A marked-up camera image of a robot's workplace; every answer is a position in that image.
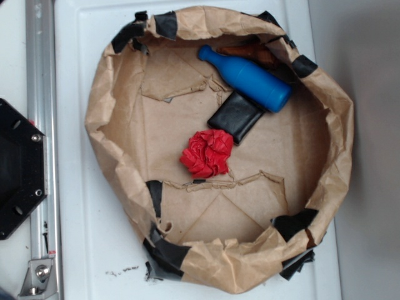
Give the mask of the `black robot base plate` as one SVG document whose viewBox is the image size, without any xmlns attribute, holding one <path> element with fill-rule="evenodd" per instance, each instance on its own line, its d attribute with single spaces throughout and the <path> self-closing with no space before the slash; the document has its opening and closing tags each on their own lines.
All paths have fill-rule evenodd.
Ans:
<svg viewBox="0 0 400 300">
<path fill-rule="evenodd" d="M 47 196 L 44 134 L 1 99 L 1 240 Z"/>
</svg>

